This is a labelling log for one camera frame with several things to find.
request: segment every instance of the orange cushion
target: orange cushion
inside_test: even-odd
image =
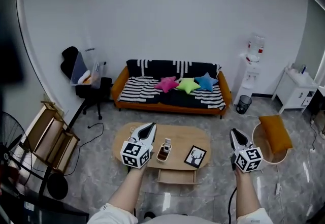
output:
[[[278,153],[293,147],[282,118],[275,116],[260,116],[259,120],[266,133],[273,153]]]

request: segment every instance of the marble floor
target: marble floor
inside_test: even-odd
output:
[[[280,109],[279,101],[269,98],[252,98],[247,115],[274,115]],[[231,169],[232,149],[229,131],[238,128],[251,135],[259,123],[258,118],[239,115],[234,108],[222,120],[218,116],[153,113],[134,110],[119,112],[113,104],[102,105],[104,134],[81,148],[74,174],[67,176],[69,193],[64,202],[93,215],[108,201],[112,193],[126,177],[127,170],[112,155],[115,133],[132,121],[160,124],[193,125],[207,132],[211,138],[212,155],[209,164],[198,170],[198,185],[164,185],[156,182],[157,170],[147,169],[136,207],[141,221],[146,211],[156,215],[178,213],[199,216],[218,223],[228,222],[228,201],[235,188],[235,176]],[[281,197],[275,196],[278,175],[276,167],[268,166],[251,173],[251,178],[261,202],[274,223],[305,223],[308,216],[317,211],[325,201],[325,141],[317,136],[316,153],[309,153],[314,132],[309,125],[310,114],[306,111],[285,110],[281,115],[294,148],[286,160],[279,164]],[[74,124],[80,144],[91,140],[102,131],[96,109],[81,114]],[[67,173],[75,167],[77,151],[73,154]],[[231,206],[235,223],[236,196]]]

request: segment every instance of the wooden rack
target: wooden rack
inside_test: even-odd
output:
[[[53,170],[64,173],[80,139],[72,132],[52,102],[45,106],[24,146]]]

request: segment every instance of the picture frame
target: picture frame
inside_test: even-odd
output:
[[[185,158],[184,163],[191,165],[195,168],[199,168],[206,153],[207,153],[206,150],[194,145],[188,152],[188,155]]]

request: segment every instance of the forearm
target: forearm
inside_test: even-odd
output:
[[[249,173],[237,175],[236,208],[237,218],[261,208]]]
[[[115,191],[108,203],[133,213],[139,196],[143,174],[146,166],[141,169],[132,168],[122,185]]]

